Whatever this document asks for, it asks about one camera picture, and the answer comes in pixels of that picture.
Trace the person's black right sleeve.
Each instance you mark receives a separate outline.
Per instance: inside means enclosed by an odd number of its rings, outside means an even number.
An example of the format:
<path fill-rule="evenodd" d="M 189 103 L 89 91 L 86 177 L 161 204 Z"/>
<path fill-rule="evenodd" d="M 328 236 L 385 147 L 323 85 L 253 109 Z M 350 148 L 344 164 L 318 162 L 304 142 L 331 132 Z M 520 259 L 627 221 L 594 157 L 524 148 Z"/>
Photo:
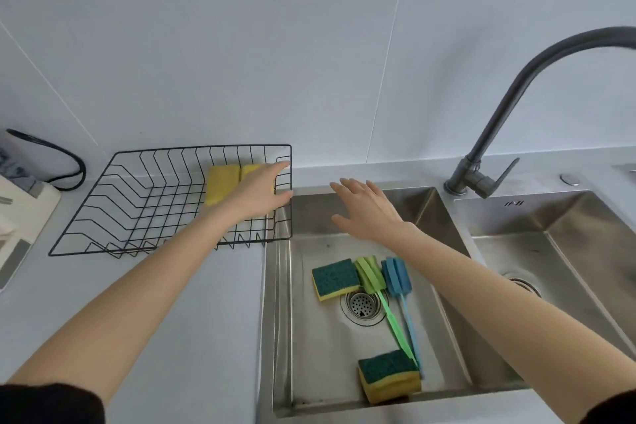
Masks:
<path fill-rule="evenodd" d="M 597 404 L 579 424 L 636 424 L 636 389 Z"/>

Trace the green sponge bottle brush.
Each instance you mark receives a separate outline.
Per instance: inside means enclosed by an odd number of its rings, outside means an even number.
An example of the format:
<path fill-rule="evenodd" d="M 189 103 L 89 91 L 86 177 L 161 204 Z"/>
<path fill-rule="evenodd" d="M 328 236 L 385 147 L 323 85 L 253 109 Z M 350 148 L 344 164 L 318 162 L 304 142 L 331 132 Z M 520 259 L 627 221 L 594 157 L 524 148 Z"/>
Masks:
<path fill-rule="evenodd" d="M 413 351 L 411 350 L 411 347 L 406 337 L 404 336 L 404 333 L 400 325 L 398 324 L 398 321 L 396 320 L 396 317 L 391 311 L 387 299 L 385 298 L 384 291 L 387 290 L 387 284 L 381 272 L 381 269 L 377 264 L 376 257 L 358 257 L 355 260 L 354 264 L 359 273 L 359 278 L 364 290 L 367 293 L 375 294 L 379 299 L 398 346 L 413 361 L 416 368 L 419 369 L 417 359 L 414 356 Z"/>

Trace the white kitchen appliance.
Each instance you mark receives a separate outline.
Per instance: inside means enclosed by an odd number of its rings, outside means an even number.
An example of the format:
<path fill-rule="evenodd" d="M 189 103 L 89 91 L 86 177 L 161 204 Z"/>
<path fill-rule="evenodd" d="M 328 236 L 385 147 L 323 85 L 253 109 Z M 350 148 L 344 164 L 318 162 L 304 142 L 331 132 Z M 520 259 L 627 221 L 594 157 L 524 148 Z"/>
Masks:
<path fill-rule="evenodd" d="M 61 199 L 61 192 L 36 182 L 36 196 L 0 174 L 0 292 L 4 291 Z"/>

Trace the person's right forearm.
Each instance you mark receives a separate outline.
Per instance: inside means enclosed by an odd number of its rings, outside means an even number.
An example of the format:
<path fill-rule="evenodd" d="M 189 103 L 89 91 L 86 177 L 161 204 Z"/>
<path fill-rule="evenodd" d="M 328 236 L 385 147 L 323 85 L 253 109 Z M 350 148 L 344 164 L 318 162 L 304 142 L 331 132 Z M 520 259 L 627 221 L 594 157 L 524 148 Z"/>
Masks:
<path fill-rule="evenodd" d="M 636 362 L 558 307 L 413 225 L 391 249 L 418 270 L 565 424 L 636 389 Z"/>

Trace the dark grey curved faucet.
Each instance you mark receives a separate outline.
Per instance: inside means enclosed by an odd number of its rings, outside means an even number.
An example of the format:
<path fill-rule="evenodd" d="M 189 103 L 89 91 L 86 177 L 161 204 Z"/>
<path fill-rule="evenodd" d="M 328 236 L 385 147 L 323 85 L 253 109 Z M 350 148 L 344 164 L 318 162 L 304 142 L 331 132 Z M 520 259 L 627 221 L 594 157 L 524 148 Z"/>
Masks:
<path fill-rule="evenodd" d="M 444 182 L 444 190 L 455 196 L 465 195 L 472 190 L 483 199 L 493 195 L 520 158 L 514 159 L 502 175 L 493 180 L 480 170 L 482 156 L 536 76 L 553 63 L 578 52 L 612 47 L 636 50 L 636 27 L 603 27 L 575 34 L 549 46 L 531 59 L 513 80 L 471 151 L 460 160 L 451 177 Z"/>

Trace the blue sponge bottle brush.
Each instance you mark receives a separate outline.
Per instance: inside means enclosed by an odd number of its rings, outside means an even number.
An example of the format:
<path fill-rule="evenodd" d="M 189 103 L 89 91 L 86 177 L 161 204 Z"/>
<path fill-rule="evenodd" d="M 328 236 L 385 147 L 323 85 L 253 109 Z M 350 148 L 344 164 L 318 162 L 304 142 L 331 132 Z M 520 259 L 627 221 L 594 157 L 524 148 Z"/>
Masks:
<path fill-rule="evenodd" d="M 387 257 L 382 261 L 382 272 L 387 283 L 388 292 L 400 303 L 401 312 L 406 322 L 406 328 L 408 329 L 411 350 L 418 365 L 420 379 L 424 380 L 425 374 L 418 348 L 417 332 L 415 331 L 406 301 L 407 295 L 412 292 L 412 285 L 406 264 L 404 260 L 398 257 Z"/>

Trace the person's black sleeve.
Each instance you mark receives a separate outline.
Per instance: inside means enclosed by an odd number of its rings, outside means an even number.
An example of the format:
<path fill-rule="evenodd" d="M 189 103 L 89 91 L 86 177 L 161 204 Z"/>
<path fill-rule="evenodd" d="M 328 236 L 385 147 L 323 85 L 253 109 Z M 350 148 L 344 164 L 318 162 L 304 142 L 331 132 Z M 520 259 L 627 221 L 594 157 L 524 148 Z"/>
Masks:
<path fill-rule="evenodd" d="M 0 385 L 0 424 L 106 424 L 102 400 L 65 383 Z"/>
<path fill-rule="evenodd" d="M 636 424 L 636 389 L 597 404 L 579 424 Z"/>

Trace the stainless steel double sink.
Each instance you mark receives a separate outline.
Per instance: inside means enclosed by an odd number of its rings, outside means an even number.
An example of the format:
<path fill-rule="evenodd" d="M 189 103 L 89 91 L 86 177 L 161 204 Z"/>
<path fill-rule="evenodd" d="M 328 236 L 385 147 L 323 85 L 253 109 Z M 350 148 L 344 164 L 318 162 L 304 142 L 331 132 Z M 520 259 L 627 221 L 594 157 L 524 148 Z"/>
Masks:
<path fill-rule="evenodd" d="M 531 275 L 543 299 L 636 360 L 636 222 L 588 185 L 502 192 L 488 199 L 434 187 L 392 188 L 403 219 L 498 274 Z M 417 332 L 422 392 L 370 405 L 359 359 L 398 348 L 387 318 L 346 321 L 340 297 L 320 302 L 311 270 L 391 254 L 331 221 L 333 192 L 297 195 L 283 211 L 286 241 L 266 245 L 258 424 L 547 424 L 558 419 L 441 298 L 409 270 L 407 305 Z"/>

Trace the person's black left sleeve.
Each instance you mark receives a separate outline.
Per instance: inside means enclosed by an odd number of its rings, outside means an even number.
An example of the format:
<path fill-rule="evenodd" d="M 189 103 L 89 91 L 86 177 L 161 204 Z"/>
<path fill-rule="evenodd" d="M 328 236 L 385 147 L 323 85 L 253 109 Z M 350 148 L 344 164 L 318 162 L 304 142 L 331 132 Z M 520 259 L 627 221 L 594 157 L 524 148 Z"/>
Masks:
<path fill-rule="evenodd" d="M 0 424 L 106 424 L 102 400 L 65 383 L 0 385 Z"/>

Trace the green and yellow scrub sponge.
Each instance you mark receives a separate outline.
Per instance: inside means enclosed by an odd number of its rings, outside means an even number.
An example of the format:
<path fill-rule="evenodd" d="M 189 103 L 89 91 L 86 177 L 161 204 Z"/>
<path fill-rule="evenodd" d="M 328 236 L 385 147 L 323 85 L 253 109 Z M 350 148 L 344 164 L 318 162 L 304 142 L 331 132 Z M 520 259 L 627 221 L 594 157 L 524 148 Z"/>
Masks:
<path fill-rule="evenodd" d="M 422 391 L 419 368 L 401 349 L 358 360 L 357 370 L 364 395 L 372 405 Z"/>
<path fill-rule="evenodd" d="M 311 270 L 312 281 L 320 302 L 362 289 L 352 259 L 340 260 Z"/>

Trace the round metal sink drain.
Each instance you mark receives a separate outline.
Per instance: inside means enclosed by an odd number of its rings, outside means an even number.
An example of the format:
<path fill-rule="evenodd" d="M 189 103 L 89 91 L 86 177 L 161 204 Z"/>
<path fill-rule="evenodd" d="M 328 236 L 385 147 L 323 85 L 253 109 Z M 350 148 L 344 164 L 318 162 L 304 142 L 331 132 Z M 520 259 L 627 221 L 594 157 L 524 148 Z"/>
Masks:
<path fill-rule="evenodd" d="M 538 298 L 543 299 L 543 293 L 540 289 L 540 286 L 536 284 L 536 282 L 531 278 L 531 275 L 526 275 L 519 272 L 505 272 L 501 273 L 501 275 L 507 279 L 508 281 L 513 282 L 518 285 L 522 289 L 529 291 L 530 293 L 536 295 Z"/>

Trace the round metal drain strainer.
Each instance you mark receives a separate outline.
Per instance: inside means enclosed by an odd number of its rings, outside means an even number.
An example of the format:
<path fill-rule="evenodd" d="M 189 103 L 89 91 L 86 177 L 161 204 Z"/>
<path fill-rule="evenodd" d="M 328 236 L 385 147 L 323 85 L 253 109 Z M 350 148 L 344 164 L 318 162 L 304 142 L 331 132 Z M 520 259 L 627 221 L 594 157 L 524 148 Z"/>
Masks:
<path fill-rule="evenodd" d="M 345 320 L 360 327 L 374 327 L 386 319 L 386 310 L 377 294 L 362 289 L 341 295 L 340 307 Z"/>

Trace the person's right hand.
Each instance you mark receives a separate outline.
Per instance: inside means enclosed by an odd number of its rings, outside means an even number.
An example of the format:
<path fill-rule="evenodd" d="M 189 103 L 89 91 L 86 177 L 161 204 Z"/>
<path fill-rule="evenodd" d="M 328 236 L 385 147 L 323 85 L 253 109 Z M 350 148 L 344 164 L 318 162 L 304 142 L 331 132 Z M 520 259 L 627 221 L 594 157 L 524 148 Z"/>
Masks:
<path fill-rule="evenodd" d="M 392 248 L 395 242 L 413 232 L 413 225 L 400 217 L 387 197 L 373 197 L 367 191 L 366 182 L 361 183 L 365 184 L 365 195 L 361 198 L 342 198 L 341 179 L 331 182 L 330 188 L 345 206 L 347 216 L 344 217 L 355 220 L 358 225 L 358 235 L 352 236 Z"/>

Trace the blue patterned pouch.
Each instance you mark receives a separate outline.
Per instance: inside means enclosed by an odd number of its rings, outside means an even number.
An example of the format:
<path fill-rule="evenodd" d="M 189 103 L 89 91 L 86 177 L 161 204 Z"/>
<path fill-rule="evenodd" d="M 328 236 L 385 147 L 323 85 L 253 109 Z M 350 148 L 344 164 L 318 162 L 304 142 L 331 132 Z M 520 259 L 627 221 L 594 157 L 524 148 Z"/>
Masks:
<path fill-rule="evenodd" d="M 0 147 L 0 175 L 35 198 L 40 196 L 43 189 L 43 183 L 27 171 L 3 147 Z"/>

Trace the person's left hand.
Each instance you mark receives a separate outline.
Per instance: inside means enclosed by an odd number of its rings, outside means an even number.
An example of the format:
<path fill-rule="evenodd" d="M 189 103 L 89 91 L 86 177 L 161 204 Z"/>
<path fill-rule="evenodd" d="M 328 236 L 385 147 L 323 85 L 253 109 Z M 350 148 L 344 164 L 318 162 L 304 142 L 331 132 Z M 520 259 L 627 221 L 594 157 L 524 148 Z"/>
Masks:
<path fill-rule="evenodd" d="M 290 202 L 292 190 L 275 193 L 275 179 L 290 166 L 290 161 L 263 164 L 248 172 L 238 186 L 219 203 L 218 210 L 228 221 L 238 222 L 264 217 Z"/>

